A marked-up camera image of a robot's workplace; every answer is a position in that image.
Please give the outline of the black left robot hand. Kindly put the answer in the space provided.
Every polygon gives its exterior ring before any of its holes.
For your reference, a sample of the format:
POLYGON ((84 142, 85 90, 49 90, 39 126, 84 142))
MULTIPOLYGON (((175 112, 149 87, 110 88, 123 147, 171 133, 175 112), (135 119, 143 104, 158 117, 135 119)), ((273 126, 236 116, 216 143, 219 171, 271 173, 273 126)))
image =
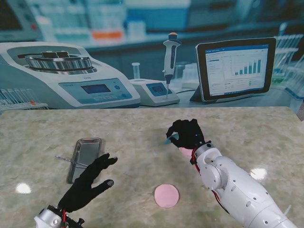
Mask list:
POLYGON ((108 153, 95 159, 94 162, 91 163, 77 179, 75 179, 71 188, 59 201, 58 207, 68 213, 77 211, 85 207, 98 195, 111 188, 114 185, 113 180, 105 180, 94 188, 92 187, 92 184, 102 170, 107 169, 117 161, 117 157, 111 158, 108 153))

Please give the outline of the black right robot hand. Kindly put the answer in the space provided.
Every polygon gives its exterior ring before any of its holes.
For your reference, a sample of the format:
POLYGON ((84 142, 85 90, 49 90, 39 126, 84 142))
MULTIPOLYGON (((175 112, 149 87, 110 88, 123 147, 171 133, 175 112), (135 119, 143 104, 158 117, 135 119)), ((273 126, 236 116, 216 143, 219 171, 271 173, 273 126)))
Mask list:
POLYGON ((166 137, 178 148, 193 150, 206 143, 197 119, 175 121, 168 129, 166 137))

